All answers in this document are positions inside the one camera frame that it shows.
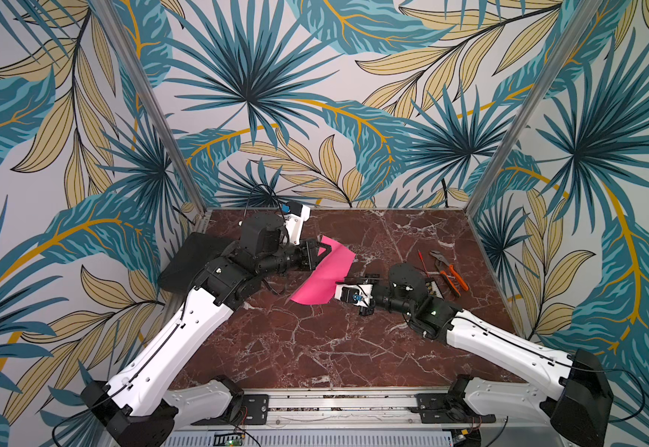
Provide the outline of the pink square paper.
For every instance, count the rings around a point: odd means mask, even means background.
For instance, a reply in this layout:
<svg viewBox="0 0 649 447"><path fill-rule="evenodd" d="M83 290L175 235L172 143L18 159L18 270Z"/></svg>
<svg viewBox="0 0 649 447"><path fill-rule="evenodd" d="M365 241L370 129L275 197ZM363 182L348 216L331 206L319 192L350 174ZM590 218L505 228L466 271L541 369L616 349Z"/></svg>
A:
<svg viewBox="0 0 649 447"><path fill-rule="evenodd" d="M322 237L321 242L332 248L309 278L291 295L290 300L300 305L325 305L335 296L337 284L348 276L355 253L341 243Z"/></svg>

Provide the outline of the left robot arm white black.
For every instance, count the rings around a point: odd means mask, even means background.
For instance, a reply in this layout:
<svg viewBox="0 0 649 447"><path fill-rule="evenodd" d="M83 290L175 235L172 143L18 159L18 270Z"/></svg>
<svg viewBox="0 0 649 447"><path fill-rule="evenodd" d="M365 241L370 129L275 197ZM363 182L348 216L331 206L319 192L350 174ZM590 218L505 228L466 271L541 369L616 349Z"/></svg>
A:
<svg viewBox="0 0 649 447"><path fill-rule="evenodd" d="M308 208L285 215L258 213L241 223L239 238L196 234L185 250L188 294L151 343L110 380L94 381L80 396L119 446L161 446L192 423L230 425L241 418L244 393L218 376L202 387L174 394L179 371L224 322L256 294L265 280L290 271L314 272L334 260L339 244L326 237L302 238Z"/></svg>

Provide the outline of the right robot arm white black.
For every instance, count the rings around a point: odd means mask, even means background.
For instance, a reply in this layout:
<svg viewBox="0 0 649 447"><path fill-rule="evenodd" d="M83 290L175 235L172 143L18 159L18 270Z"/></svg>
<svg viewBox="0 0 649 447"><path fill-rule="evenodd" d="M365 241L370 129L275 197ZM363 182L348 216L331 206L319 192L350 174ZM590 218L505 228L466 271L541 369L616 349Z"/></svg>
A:
<svg viewBox="0 0 649 447"><path fill-rule="evenodd" d="M596 355L546 348L488 323L434 290L411 264L387 279L348 277L335 299L361 315L398 313L421 337L474 354L521 378L519 384L475 377L456 380L455 400L475 415L501 415L545 424L577 446L602 446L614 394Z"/></svg>

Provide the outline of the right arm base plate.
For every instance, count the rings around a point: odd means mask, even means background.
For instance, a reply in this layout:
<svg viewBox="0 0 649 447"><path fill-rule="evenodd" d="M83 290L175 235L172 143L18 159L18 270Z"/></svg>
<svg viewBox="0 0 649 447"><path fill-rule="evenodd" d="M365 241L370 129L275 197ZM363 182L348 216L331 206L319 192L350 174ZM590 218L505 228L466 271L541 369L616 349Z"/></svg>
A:
<svg viewBox="0 0 649 447"><path fill-rule="evenodd" d="M417 413L422 424L460 424L478 427L497 421L495 415L479 415L460 397L448 393L421 393L416 395Z"/></svg>

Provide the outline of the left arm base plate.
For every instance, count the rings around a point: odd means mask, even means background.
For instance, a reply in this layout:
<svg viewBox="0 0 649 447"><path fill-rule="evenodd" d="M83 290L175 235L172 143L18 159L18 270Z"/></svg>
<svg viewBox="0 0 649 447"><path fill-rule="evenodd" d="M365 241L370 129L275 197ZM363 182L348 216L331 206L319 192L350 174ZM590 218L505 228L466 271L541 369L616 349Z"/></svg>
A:
<svg viewBox="0 0 649 447"><path fill-rule="evenodd" d="M267 394L244 394L229 404L225 415L201 419L192 423L192 426L265 426L268 422L268 408L270 396Z"/></svg>

